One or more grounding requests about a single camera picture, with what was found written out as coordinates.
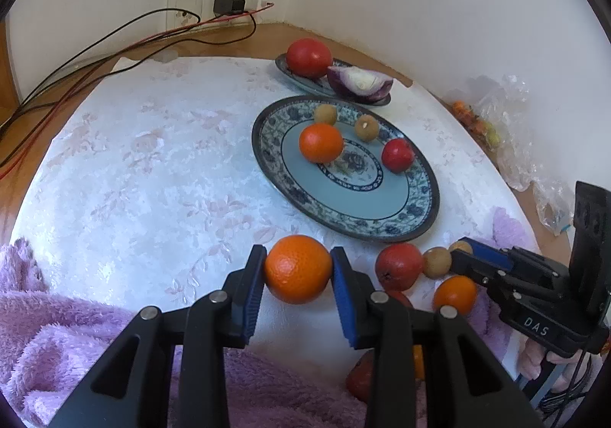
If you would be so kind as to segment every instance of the plate rim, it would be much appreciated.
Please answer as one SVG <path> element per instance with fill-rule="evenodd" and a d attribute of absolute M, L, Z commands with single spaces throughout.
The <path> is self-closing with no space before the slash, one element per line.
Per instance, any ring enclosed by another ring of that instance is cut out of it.
<path fill-rule="evenodd" d="M 312 92 L 313 95 L 319 95 L 320 97 L 327 97 L 329 99 L 338 99 L 338 100 L 341 100 L 343 102 L 351 103 L 350 100 L 342 99 L 341 97 L 339 97 L 335 93 L 334 93 L 334 97 L 331 97 L 330 95 L 323 94 L 323 91 L 322 90 L 318 90 L 318 88 L 315 85 L 313 85 L 312 87 L 309 87 L 307 84 L 299 81 L 297 78 L 295 78 L 293 76 L 293 74 L 291 72 L 287 72 L 287 71 L 283 70 L 280 67 L 280 60 L 282 58 L 284 58 L 286 60 L 286 53 L 285 52 L 283 52 L 282 54 L 278 55 L 278 57 L 274 60 L 274 63 L 276 63 L 277 69 L 279 70 L 280 73 L 282 73 L 284 76 L 286 76 L 286 78 L 290 79 L 295 85 L 300 87 L 302 90 L 307 91 L 307 92 Z M 341 60 L 339 58 L 333 58 L 333 61 L 338 61 L 339 63 L 345 64 L 348 67 L 354 66 L 354 64 L 351 64 L 348 61 L 344 61 L 344 60 Z M 355 104 L 358 105 L 358 106 L 363 106 L 363 105 L 367 106 L 368 105 L 368 106 L 371 106 L 371 107 L 374 107 L 374 108 L 383 108 L 384 106 L 387 106 L 388 104 L 390 104 L 391 101 L 392 101 L 392 93 L 389 92 L 388 96 L 380 101 L 380 102 L 383 102 L 382 104 L 378 104 L 378 103 L 374 103 L 374 104 L 360 104 L 358 102 L 355 102 Z"/>
<path fill-rule="evenodd" d="M 275 177 L 271 175 L 269 168 L 265 165 L 261 147 L 259 146 L 257 142 L 257 137 L 260 136 L 260 132 L 263 128 L 263 122 L 273 111 L 285 106 L 289 102 L 298 102 L 300 100 L 316 100 L 316 101 L 321 101 L 322 103 L 352 106 L 359 112 L 374 116 L 374 118 L 378 119 L 381 123 L 384 123 L 386 124 L 386 126 L 392 127 L 393 129 L 398 130 L 400 133 L 402 133 L 402 135 L 407 140 L 407 142 L 413 147 L 414 152 L 416 153 L 416 156 L 420 160 L 420 163 L 422 164 L 422 167 L 425 170 L 425 172 L 427 173 L 427 176 L 431 182 L 433 205 L 431 206 L 431 209 L 428 213 L 426 220 L 424 221 L 424 223 L 422 223 L 418 227 L 417 230 L 411 231 L 408 234 L 404 234 L 401 236 L 394 236 L 394 237 L 368 237 L 368 236 L 359 235 L 357 233 L 354 233 L 348 230 L 343 230 L 343 229 L 338 228 L 337 226 L 332 225 L 331 223 L 328 223 L 326 220 L 319 218 L 317 215 L 314 215 L 311 212 L 308 212 L 306 209 L 302 208 L 297 202 L 295 202 L 292 199 L 291 196 L 289 196 L 289 194 L 285 191 L 285 189 L 279 185 Z M 439 204 L 440 204 L 439 184 L 437 181 L 437 177 L 435 176 L 435 172 L 433 171 L 431 165 L 429 164 L 426 156 L 424 156 L 422 151 L 409 139 L 409 137 L 401 129 L 393 125 L 387 119 L 382 118 L 377 113 L 374 113 L 371 110 L 369 110 L 368 108 L 363 107 L 359 104 L 355 104 L 355 103 L 348 102 L 348 101 L 341 100 L 341 99 L 333 99 L 331 97 L 325 97 L 322 95 L 313 95 L 313 94 L 294 95 L 292 97 L 285 97 L 283 99 L 277 100 L 269 104 L 268 106 L 266 106 L 255 119 L 255 123 L 253 123 L 252 125 L 251 145 L 252 145 L 252 151 L 255 155 L 255 159 L 257 160 L 257 164 L 259 165 L 259 168 L 261 169 L 265 177 L 268 179 L 268 181 L 270 181 L 271 184 L 274 185 L 274 187 L 276 187 L 276 190 L 279 191 L 280 194 L 282 194 L 282 196 L 285 197 L 285 199 L 291 203 L 291 205 L 293 205 L 303 214 L 308 216 L 311 220 L 314 220 L 317 223 L 320 223 L 321 225 L 335 232 L 341 233 L 342 235 L 346 235 L 353 239 L 364 240 L 366 242 L 380 242 L 380 243 L 389 243 L 389 244 L 399 243 L 399 242 L 408 242 L 409 240 L 417 239 L 418 237 L 426 233 L 432 227 L 433 223 L 435 223 L 435 221 L 437 220 L 437 216 L 439 214 Z"/>

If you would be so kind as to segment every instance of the oval plate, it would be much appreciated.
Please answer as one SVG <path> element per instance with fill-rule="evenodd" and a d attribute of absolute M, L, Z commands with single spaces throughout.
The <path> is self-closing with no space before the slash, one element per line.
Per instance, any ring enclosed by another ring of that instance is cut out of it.
<path fill-rule="evenodd" d="M 346 100 L 346 102 L 352 102 L 350 100 L 344 99 L 337 95 L 334 90 L 329 85 L 329 80 L 327 76 L 323 76 L 319 79 L 310 79 L 304 78 L 303 76 L 295 75 L 291 70 L 288 69 L 288 64 L 286 63 L 286 54 L 280 54 L 276 58 L 276 66 L 277 68 L 287 77 L 289 78 L 297 87 L 300 89 L 314 95 L 320 95 L 321 97 L 329 97 L 331 99 L 341 99 Z M 352 66 L 350 63 L 346 63 L 346 61 L 342 60 L 333 60 L 333 66 L 340 66 L 342 68 L 349 68 Z M 391 96 L 388 94 L 388 97 L 378 101 L 375 104 L 365 104 L 366 106 L 387 106 L 390 104 Z"/>
<path fill-rule="evenodd" d="M 335 127 L 344 138 L 341 156 L 327 165 L 309 163 L 299 151 L 299 135 L 313 123 L 322 103 L 337 107 Z M 374 116 L 380 136 L 365 143 L 354 133 L 361 115 Z M 386 142 L 404 138 L 416 160 L 405 173 L 381 165 Z M 421 151 L 381 116 L 357 104 L 327 97 L 288 97 L 274 102 L 252 128 L 259 166 L 301 212 L 339 233 L 371 242 L 404 242 L 426 232 L 439 211 L 439 187 Z"/>

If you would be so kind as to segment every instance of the power adapter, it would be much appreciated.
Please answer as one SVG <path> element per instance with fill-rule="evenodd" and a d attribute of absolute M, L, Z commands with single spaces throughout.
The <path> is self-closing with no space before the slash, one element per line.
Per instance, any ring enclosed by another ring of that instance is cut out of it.
<path fill-rule="evenodd" d="M 246 0 L 215 0 L 212 10 L 216 16 L 242 14 L 245 6 Z"/>

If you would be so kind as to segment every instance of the blue gripper pad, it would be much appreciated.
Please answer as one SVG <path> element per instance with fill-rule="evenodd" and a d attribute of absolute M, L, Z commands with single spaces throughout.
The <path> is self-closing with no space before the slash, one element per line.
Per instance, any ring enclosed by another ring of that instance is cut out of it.
<path fill-rule="evenodd" d="M 464 240 L 473 248 L 473 255 L 475 257 L 487 262 L 490 266 L 507 273 L 510 273 L 513 269 L 513 263 L 507 254 L 469 237 L 463 237 L 461 240 Z"/>
<path fill-rule="evenodd" d="M 231 302 L 231 320 L 234 323 L 241 323 L 242 338 L 245 343 L 248 343 L 255 334 L 257 326 L 265 286 L 263 264 L 266 258 L 267 250 L 263 245 L 253 246 Z"/>
<path fill-rule="evenodd" d="M 366 275 L 353 271 L 342 247 L 335 247 L 331 257 L 331 283 L 344 337 L 354 349 L 372 347 L 378 330 L 370 323 L 367 299 L 373 285 Z"/>

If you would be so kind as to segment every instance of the white tablecloth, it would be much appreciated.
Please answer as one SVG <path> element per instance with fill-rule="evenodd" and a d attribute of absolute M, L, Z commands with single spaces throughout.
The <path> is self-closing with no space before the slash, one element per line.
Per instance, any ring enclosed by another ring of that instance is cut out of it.
<path fill-rule="evenodd" d="M 376 282 L 381 247 L 297 211 L 254 159 L 257 115 L 300 93 L 267 60 L 149 61 L 106 79 L 53 140 L 13 239 L 31 240 L 53 292 L 133 310 L 190 305 L 242 267 L 253 244 L 270 249 L 292 233 L 343 245 Z M 396 82 L 392 103 L 375 112 L 418 145 L 437 176 L 441 208 L 415 241 L 422 250 L 490 236 L 494 206 L 529 226 L 478 145 L 422 87 Z M 432 289 L 421 277 L 414 304 L 429 307 Z M 266 291 L 252 346 L 334 383 L 360 354 L 348 350 L 330 287 L 306 306 L 284 305 Z"/>

